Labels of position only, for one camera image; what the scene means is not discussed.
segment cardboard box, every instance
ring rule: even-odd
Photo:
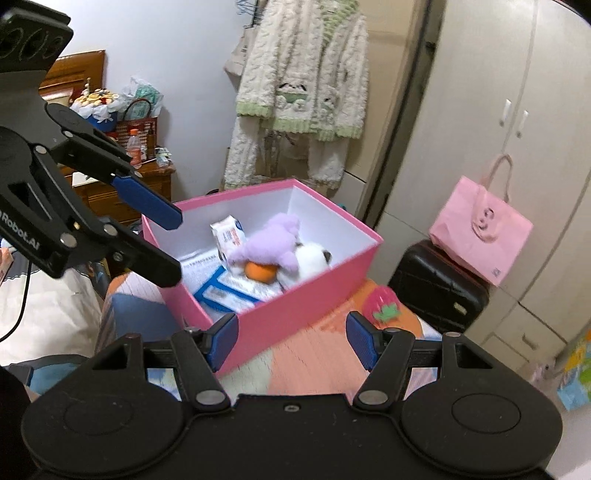
[[[321,319],[363,285],[382,238],[352,215],[297,180],[284,180],[198,197],[177,206],[184,222],[166,231],[143,217],[144,237],[174,258],[215,246],[210,225],[228,215],[246,236],[279,212],[301,220],[300,240],[317,242],[332,254],[331,269],[239,315],[240,334],[222,371],[228,371],[301,328]],[[213,320],[183,283],[162,288],[162,296],[183,327],[207,329]]]

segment pillow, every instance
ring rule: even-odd
[[[14,253],[14,263],[0,284],[0,337],[18,320],[28,260]],[[87,275],[69,269],[55,280],[35,265],[22,322],[0,343],[0,365],[48,355],[94,354],[100,326],[100,308]]]

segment wardrobe handle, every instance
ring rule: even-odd
[[[519,122],[519,127],[517,128],[517,138],[521,138],[523,136],[523,129],[525,128],[525,122],[527,122],[527,118],[529,117],[530,113],[527,110],[523,110],[523,115],[521,115],[521,122]]]
[[[528,339],[525,334],[523,334],[523,337],[521,337],[521,340],[523,341],[523,343],[525,343],[528,347],[530,347],[533,351],[536,351],[540,346],[535,343],[532,342],[530,339]]]
[[[505,108],[503,108],[503,116],[499,120],[499,125],[502,127],[505,126],[505,123],[507,122],[507,118],[509,118],[509,112],[511,112],[511,105],[513,105],[511,100],[509,100],[509,99],[505,100]]]

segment wooden headboard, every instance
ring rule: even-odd
[[[39,93],[47,101],[68,99],[75,91],[84,89],[87,78],[90,78],[91,91],[102,88],[104,69],[104,50],[60,57],[47,72]]]

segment pink paper bag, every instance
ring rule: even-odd
[[[505,198],[488,191],[503,162],[509,162]],[[459,265],[498,287],[525,245],[532,223],[509,205],[513,161],[495,160],[490,172],[475,183],[462,177],[429,230],[431,241]]]

